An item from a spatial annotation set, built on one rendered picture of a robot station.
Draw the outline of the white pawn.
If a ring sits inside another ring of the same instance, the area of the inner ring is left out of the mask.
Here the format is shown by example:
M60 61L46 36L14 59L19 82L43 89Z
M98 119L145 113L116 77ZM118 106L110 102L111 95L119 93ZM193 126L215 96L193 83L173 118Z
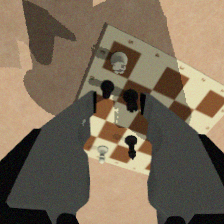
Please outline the white pawn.
M105 154L108 152L108 148L106 146L99 146L98 152L100 153L99 156L99 163L103 164L105 162Z

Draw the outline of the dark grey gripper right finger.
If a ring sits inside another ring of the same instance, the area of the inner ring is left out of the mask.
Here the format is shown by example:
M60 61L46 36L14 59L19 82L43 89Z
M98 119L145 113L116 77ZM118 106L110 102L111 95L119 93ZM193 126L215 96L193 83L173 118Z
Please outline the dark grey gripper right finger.
M140 106L152 145L147 189L157 223L181 216L186 224L224 224L224 153L151 94L140 94Z

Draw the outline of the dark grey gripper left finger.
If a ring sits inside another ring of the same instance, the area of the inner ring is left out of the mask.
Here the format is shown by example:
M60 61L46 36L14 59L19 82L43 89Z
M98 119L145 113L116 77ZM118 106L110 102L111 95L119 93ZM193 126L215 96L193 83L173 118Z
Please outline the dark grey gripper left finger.
M0 224L56 224L90 197L88 155L97 91L89 91L0 161ZM88 110L88 109L89 110ZM90 111L90 112L89 112Z

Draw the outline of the brown and cream chessboard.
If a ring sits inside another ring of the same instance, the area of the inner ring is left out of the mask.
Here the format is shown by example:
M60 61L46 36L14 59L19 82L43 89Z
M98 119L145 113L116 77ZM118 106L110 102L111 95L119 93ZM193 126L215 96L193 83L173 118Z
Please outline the brown and cream chessboard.
M111 64L115 52L126 54L124 73L116 74ZM102 97L101 84L110 80L114 90ZM138 110L130 113L125 91L138 93ZM106 146L105 162L149 175L152 145L147 140L148 121L141 115L140 94L157 98L199 134L207 134L224 115L224 85L165 53L164 51L108 24L79 98L97 91L96 113L91 120L91 137L84 145L88 157L99 160L99 146ZM78 98L78 99L79 99ZM129 157L125 138L137 138L136 157Z

